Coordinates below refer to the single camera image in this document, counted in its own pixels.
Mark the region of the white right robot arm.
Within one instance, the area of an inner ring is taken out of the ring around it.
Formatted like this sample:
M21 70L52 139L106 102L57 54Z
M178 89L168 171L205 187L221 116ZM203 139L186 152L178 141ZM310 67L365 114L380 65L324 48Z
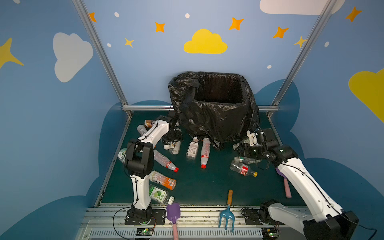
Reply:
M288 208L270 200L260 205L263 223L283 223L308 240L349 240L359 219L352 211L344 211L316 182L299 155L288 145L280 145L272 129L247 131L246 154L267 160L274 165L296 189L310 214Z

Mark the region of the red label yellow cap bottle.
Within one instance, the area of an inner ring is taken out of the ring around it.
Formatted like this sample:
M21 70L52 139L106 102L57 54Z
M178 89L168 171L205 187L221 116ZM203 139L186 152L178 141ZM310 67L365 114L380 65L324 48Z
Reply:
M243 176L252 176L257 177L258 173L248 165L245 165L243 163L237 163L235 161L231 162L230 169L236 173L239 173Z

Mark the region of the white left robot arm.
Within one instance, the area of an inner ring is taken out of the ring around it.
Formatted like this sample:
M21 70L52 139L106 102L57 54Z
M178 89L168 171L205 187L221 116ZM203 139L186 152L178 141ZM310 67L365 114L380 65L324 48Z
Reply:
M124 169L129 174L134 191L134 201L128 217L139 224L147 225L153 218L149 195L149 175L154 167L154 148L164 137L174 139L178 117L159 116L151 128L141 137L128 141Z

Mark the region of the orange juice bottle white cap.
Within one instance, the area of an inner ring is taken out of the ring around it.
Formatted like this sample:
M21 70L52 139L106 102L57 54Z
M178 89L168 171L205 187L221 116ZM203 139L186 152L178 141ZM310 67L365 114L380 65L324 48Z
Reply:
M169 177L166 177L165 175L157 172L152 171L149 175L149 179L151 182L159 184L163 187L166 187L167 189L173 191L176 187L177 181L174 179L171 179Z

